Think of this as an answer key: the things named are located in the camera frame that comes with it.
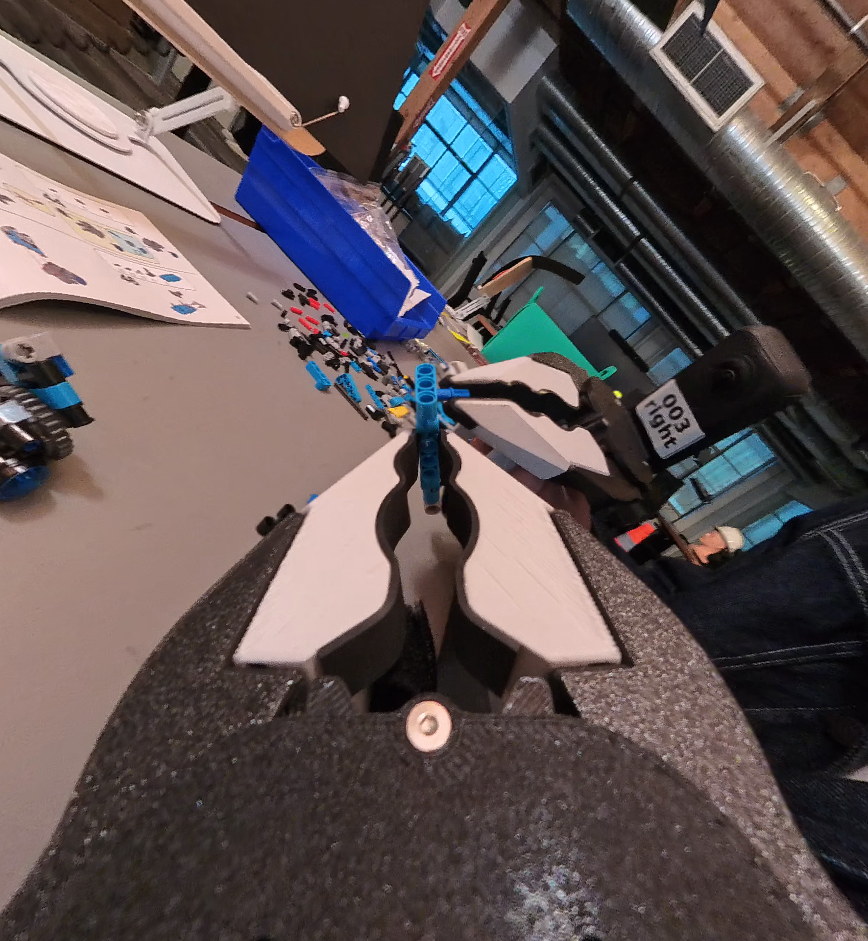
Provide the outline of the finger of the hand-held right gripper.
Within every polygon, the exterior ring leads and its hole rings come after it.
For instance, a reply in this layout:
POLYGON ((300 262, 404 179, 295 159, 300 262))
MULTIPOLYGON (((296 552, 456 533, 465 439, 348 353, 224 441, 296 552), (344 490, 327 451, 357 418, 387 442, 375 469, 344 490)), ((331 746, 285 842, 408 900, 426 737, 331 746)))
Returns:
POLYGON ((571 470, 609 477, 603 448, 584 428, 565 429, 501 399, 455 398, 450 401, 471 424, 475 438, 535 477, 558 477, 571 470))
POLYGON ((581 406, 573 376, 533 357, 465 370, 447 377, 442 386, 470 392, 472 398, 510 401, 541 414, 572 414, 581 406))

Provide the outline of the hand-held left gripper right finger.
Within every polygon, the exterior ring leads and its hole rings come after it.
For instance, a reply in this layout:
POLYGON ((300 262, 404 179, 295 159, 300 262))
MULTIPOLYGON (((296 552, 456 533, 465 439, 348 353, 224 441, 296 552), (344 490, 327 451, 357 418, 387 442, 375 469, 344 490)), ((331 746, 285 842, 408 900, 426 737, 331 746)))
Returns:
POLYGON ((440 442, 441 508, 461 553, 447 637, 503 696, 522 676, 621 664, 621 648, 553 509, 455 433, 440 442))

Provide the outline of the blue beam brick assembly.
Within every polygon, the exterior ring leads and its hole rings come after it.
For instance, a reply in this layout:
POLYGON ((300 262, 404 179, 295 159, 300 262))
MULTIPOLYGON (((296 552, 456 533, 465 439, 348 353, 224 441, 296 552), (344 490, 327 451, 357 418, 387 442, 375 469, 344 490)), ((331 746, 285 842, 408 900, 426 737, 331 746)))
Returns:
POLYGON ((425 503, 440 503, 440 390, 434 366, 418 365, 414 373, 415 441, 418 480, 425 503))

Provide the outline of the grey desk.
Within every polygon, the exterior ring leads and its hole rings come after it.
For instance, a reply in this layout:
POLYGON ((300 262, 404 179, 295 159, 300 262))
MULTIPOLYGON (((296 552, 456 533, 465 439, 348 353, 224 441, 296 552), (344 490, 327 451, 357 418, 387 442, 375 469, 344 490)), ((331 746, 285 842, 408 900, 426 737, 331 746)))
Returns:
POLYGON ((306 283, 263 232, 194 218, 0 122, 0 152, 145 214, 250 323, 77 305, 0 312, 50 331, 95 422, 44 490, 0 503, 0 910, 47 846, 99 733, 159 640, 257 541, 386 441, 317 392, 270 302, 306 283))

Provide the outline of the person's right hand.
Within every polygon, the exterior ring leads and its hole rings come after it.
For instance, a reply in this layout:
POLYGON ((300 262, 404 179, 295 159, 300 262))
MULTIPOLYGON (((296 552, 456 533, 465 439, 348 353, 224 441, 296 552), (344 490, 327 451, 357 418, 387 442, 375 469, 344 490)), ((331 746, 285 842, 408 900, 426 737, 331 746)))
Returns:
POLYGON ((592 531, 591 509, 581 491, 554 480, 542 480, 518 466, 509 474, 553 509, 569 513, 585 530, 592 531))

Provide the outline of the green felt bag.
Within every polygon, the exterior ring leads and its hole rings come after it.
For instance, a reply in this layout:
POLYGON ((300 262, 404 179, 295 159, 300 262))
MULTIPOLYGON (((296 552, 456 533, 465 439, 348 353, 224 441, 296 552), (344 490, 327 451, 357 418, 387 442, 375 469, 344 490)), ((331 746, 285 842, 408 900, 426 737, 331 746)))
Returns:
POLYGON ((617 372, 614 365, 599 370, 540 306, 543 292, 539 287, 522 307, 482 348, 489 363, 519 359, 537 353, 553 352, 580 366, 588 375, 608 380, 617 372))

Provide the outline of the pile of small brick parts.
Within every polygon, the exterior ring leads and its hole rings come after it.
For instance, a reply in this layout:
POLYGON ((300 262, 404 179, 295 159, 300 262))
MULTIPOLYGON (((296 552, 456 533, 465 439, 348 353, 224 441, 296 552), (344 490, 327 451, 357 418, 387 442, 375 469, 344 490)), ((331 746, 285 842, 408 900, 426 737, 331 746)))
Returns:
POLYGON ((359 417, 390 437, 414 427, 414 380, 393 351, 373 345, 314 288, 285 289, 270 306, 317 391, 340 394, 359 417))

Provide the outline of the empty clear plastic bags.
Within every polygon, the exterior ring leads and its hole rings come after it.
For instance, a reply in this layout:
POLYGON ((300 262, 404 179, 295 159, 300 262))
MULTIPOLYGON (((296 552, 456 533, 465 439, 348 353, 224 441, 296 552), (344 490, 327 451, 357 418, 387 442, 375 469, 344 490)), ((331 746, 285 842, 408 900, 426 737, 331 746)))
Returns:
POLYGON ((321 167, 312 168, 312 172, 384 252, 389 261, 408 279, 409 288, 398 316, 404 317, 415 306, 427 300, 429 293, 420 288, 419 277, 411 268, 397 241, 392 223, 381 207, 381 189, 374 183, 360 183, 346 173, 321 167))

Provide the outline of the blue plastic bin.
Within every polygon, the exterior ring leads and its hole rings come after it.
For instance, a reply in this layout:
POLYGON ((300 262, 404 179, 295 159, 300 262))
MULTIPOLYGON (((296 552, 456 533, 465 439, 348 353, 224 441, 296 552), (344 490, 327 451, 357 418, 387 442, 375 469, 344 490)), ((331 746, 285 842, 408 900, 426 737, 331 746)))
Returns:
POLYGON ((269 129, 259 131, 236 200, 334 308, 370 339, 404 341, 430 333, 444 297, 414 265, 428 297, 400 315, 408 278, 337 201, 317 164, 269 129))

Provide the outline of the small black blue gear assembly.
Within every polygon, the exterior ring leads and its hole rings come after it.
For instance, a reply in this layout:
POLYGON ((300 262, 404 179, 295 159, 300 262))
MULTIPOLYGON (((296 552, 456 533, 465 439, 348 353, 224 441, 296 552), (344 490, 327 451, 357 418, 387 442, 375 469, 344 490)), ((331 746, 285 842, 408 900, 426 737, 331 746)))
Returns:
POLYGON ((93 422, 74 373, 48 332, 0 343, 0 501, 41 488, 50 466, 74 452, 71 430, 93 422))

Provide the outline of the black partition panel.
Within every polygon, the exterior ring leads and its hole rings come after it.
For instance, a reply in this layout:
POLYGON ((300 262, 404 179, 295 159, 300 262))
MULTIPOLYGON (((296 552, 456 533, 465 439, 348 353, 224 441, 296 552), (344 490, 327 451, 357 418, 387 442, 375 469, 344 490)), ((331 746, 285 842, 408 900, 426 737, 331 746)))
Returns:
POLYGON ((367 182, 388 136, 428 1, 191 1, 189 5, 308 122, 336 163, 367 182))

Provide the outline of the instruction booklet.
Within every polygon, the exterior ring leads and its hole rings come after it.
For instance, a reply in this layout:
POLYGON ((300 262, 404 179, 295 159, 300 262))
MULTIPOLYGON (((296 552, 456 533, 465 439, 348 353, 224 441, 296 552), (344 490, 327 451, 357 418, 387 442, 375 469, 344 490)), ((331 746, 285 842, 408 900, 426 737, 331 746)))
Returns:
POLYGON ((250 327, 145 215, 0 153, 0 310, 57 299, 158 322, 250 327))

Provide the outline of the white folding stand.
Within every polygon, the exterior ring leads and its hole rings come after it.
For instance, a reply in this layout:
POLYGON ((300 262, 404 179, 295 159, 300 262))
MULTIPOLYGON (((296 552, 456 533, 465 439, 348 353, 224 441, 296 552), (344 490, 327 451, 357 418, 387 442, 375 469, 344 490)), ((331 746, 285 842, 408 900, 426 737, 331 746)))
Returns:
POLYGON ((160 135, 234 106, 213 86, 129 116, 0 33, 0 117, 215 225, 218 212, 160 135))

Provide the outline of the silver ventilation duct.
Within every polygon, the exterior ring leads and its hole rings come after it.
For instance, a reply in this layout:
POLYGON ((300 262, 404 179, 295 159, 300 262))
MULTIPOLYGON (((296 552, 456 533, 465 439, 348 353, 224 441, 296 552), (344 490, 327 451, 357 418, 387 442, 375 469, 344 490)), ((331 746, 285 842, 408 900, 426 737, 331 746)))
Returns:
POLYGON ((631 2, 569 2, 569 17, 868 362, 868 245, 761 121, 710 132, 651 56, 661 33, 631 2))

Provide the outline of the white wall vent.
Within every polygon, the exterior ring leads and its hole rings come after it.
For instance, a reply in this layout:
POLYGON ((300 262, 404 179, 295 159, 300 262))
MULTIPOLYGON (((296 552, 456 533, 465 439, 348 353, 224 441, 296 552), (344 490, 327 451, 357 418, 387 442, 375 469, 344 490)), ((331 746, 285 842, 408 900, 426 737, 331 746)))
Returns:
POLYGON ((714 21, 703 23, 705 12, 701 2, 689 3, 650 55, 704 124, 718 132, 765 81, 714 21))

